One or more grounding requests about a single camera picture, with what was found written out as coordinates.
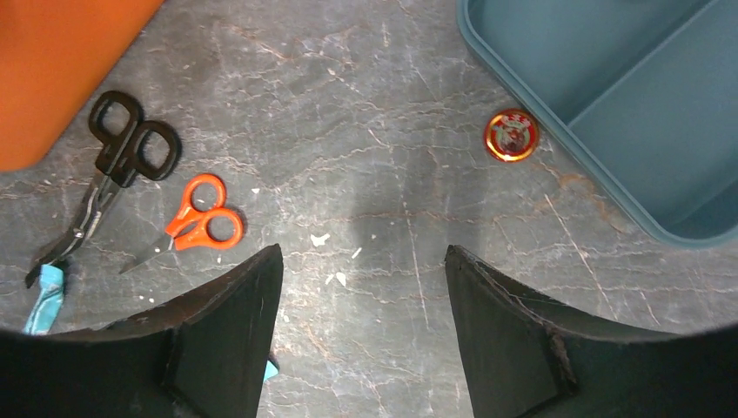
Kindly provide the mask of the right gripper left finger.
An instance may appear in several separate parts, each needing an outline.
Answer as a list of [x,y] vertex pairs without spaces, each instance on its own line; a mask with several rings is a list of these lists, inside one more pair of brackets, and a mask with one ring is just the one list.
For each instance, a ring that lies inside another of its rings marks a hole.
[[280,246],[267,246],[107,327],[2,332],[2,416],[255,416],[283,271]]

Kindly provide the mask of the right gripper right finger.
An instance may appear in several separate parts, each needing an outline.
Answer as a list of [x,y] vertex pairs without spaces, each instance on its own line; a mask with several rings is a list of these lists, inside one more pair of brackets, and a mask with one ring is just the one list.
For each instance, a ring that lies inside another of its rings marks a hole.
[[736,416],[736,325],[671,334],[607,320],[462,246],[445,269],[475,416]]

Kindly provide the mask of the orange handled scissors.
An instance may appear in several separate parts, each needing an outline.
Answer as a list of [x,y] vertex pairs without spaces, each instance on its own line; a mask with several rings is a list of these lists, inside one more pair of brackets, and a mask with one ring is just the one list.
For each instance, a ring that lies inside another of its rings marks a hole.
[[[195,206],[193,197],[195,191],[204,185],[212,186],[216,196],[212,207],[200,210]],[[118,273],[127,273],[159,255],[172,251],[179,252],[193,247],[216,250],[233,248],[242,239],[245,224],[236,212],[225,206],[226,198],[225,184],[218,176],[202,173],[192,178],[182,193],[177,213],[165,227],[163,234],[136,253]],[[209,225],[216,218],[231,222],[233,233],[229,239],[216,239],[211,235]]]

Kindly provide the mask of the teal scissor sheath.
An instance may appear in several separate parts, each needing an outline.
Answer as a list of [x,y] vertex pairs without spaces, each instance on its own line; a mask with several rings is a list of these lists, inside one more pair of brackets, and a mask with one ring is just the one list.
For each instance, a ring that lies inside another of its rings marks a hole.
[[46,335],[51,330],[64,303],[64,272],[62,269],[42,265],[40,293],[23,328],[28,335]]

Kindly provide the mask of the orange button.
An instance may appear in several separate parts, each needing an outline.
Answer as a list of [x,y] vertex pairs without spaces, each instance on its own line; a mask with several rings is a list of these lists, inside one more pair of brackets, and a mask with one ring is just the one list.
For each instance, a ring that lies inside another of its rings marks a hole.
[[521,109],[505,109],[494,115],[484,130],[487,151],[505,163],[528,158],[540,142],[540,129],[534,117]]

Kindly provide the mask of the black handled scissors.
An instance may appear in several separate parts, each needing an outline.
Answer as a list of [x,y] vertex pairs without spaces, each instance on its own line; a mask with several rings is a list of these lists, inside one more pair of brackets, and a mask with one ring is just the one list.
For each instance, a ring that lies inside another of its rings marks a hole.
[[[112,105],[121,105],[128,112],[128,119],[119,133],[111,132],[104,125],[105,114]],[[28,288],[37,282],[43,265],[59,265],[93,235],[118,193],[129,187],[138,174],[152,181],[165,179],[182,153],[182,142],[174,128],[165,122],[145,118],[141,104],[122,91],[106,91],[98,97],[91,108],[88,126],[91,134],[102,143],[95,160],[96,172],[66,232],[42,247],[33,261],[24,278]],[[160,136],[168,146],[160,165],[148,162],[145,157],[144,148],[152,134]]]

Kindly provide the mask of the teal divided tray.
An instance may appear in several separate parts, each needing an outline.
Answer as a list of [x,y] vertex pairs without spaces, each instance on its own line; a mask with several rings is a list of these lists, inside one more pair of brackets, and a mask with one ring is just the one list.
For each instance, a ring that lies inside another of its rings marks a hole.
[[642,230],[737,236],[734,1],[459,1],[470,52]]

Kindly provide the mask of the teal white tube packet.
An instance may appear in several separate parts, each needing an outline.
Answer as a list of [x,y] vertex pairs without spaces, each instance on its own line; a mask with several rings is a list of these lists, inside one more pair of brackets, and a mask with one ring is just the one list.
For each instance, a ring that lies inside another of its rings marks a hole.
[[267,382],[269,379],[275,377],[279,373],[279,364],[272,354],[267,358],[265,364],[265,372],[263,382]]

